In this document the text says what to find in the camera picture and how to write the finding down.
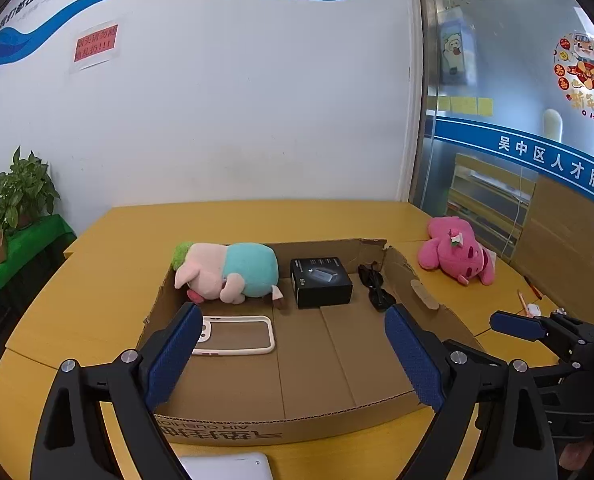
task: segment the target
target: blue gripper pad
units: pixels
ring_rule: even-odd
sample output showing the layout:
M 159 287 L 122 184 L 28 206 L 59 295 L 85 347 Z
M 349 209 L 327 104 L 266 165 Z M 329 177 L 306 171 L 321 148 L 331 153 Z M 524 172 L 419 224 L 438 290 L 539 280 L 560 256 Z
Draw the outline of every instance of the blue gripper pad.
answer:
M 408 323 L 395 306 L 389 307 L 384 318 L 386 336 L 397 354 L 417 397 L 426 406 L 439 412 L 443 406 L 442 380 L 433 360 L 424 350 Z
M 490 316 L 490 328 L 495 332 L 511 335 L 526 341 L 536 341 L 546 335 L 546 329 L 538 319 L 496 311 Z
M 153 411 L 167 402 L 202 333 L 202 311 L 194 305 L 172 330 L 149 371 L 144 401 Z

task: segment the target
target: green tablecloth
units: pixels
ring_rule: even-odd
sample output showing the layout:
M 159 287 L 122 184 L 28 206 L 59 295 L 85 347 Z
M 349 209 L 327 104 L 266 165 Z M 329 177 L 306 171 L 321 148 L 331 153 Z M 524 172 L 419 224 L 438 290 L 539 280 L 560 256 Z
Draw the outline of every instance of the green tablecloth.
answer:
M 44 216 L 27 228 L 7 235 L 7 259 L 0 264 L 0 289 L 22 267 L 62 235 L 75 239 L 71 227 L 59 215 Z

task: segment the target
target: sunglasses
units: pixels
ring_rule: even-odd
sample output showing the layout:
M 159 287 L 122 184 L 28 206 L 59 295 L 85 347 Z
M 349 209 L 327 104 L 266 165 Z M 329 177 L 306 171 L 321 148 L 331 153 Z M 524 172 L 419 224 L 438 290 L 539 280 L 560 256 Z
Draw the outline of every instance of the sunglasses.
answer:
M 395 297 L 381 288 L 383 276 L 375 270 L 377 262 L 371 263 L 370 267 L 360 265 L 357 267 L 359 279 L 363 286 L 368 287 L 368 299 L 378 312 L 384 312 L 389 306 L 397 303 Z

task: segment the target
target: green plush hair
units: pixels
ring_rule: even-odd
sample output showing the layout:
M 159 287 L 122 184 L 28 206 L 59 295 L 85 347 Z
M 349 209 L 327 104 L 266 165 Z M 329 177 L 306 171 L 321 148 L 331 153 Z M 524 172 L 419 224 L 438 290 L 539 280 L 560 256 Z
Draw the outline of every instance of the green plush hair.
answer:
M 177 270 L 182 266 L 184 260 L 186 259 L 186 254 L 188 253 L 188 250 L 192 244 L 193 242 L 182 242 L 177 247 L 175 247 L 172 261 L 173 270 Z

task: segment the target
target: white wall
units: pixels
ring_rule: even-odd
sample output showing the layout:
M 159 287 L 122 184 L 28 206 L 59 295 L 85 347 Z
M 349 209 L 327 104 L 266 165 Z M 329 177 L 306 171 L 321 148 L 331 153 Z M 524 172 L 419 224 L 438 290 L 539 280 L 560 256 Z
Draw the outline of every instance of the white wall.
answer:
M 69 72 L 109 20 L 120 56 Z M 48 161 L 77 232 L 117 205 L 405 200 L 421 41 L 419 0 L 106 0 L 0 66 L 0 171 L 18 144 Z

